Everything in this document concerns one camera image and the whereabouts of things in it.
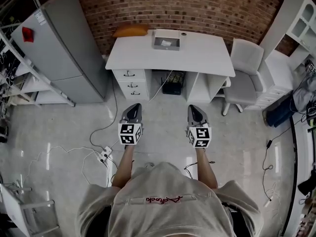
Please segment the orange cushion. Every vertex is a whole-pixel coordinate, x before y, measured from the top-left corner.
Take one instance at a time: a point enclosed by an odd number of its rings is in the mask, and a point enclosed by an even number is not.
[[[127,25],[117,28],[113,37],[144,36],[147,34],[148,25]]]

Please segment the chair base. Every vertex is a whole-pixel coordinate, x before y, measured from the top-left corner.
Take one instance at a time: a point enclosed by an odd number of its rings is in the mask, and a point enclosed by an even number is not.
[[[227,102],[225,101],[224,110],[223,110],[223,112],[222,112],[222,115],[223,115],[223,116],[226,116],[226,115],[227,115],[227,112],[228,112],[228,109],[229,109],[230,105],[231,105],[230,103],[227,103]],[[235,105],[237,106],[239,112],[242,113],[242,112],[243,112],[243,108],[241,107],[241,105],[240,105],[240,104],[235,104]]]

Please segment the brick wall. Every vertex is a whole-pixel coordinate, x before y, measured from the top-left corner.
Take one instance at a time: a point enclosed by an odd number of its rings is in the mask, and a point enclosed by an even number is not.
[[[95,40],[109,54],[114,30],[132,23],[259,43],[283,0],[80,0]]]

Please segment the gray refrigerator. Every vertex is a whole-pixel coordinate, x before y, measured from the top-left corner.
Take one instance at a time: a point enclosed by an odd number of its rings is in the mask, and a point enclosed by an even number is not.
[[[33,31],[24,42],[22,27]],[[79,0],[50,0],[12,38],[53,85],[78,104],[103,102],[108,74]]]

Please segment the gray floor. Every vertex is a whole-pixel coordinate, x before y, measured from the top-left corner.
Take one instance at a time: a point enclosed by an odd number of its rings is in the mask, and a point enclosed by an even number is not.
[[[95,144],[111,146],[118,139],[117,123],[121,113],[133,102],[125,100],[116,86],[118,99],[118,118],[110,128],[94,134]],[[163,95],[161,92],[150,103],[143,103],[144,134],[136,146],[134,167],[146,162],[169,161],[183,168],[196,161],[193,148],[185,136],[188,104],[183,96]],[[228,115],[221,115],[222,99],[215,99],[211,104],[200,105],[208,115],[212,127],[212,141],[207,149],[209,160],[218,182],[224,185],[235,179],[252,197],[262,210],[265,225],[261,236],[277,236],[284,223],[292,189],[293,148],[289,130],[273,141],[268,150],[265,166],[274,165],[265,176],[266,190],[275,183],[273,201],[264,208],[267,198],[262,188],[262,162],[265,157],[266,143],[289,127],[289,122],[281,127],[268,128],[264,125],[262,114],[258,111],[239,113],[231,106]],[[90,133],[111,123],[116,112],[114,96],[111,93],[103,104],[18,106],[14,108],[9,141],[0,145],[0,170],[7,183],[20,181],[24,187],[32,187],[31,200],[46,200],[47,194],[55,201],[52,209],[56,210],[60,230],[47,236],[75,236],[74,220],[80,200],[88,184],[81,174],[83,159],[91,151],[73,150],[65,153],[60,148],[52,149],[47,159],[47,148],[62,146],[72,148],[90,148]],[[119,162],[123,146],[117,143],[113,149],[113,159]],[[276,166],[276,153],[279,165]],[[110,177],[115,168],[110,166]],[[196,168],[191,167],[196,177]],[[86,158],[84,173],[90,183],[101,186],[107,184],[107,170],[92,154]],[[49,224],[54,220],[50,216],[41,217]]]

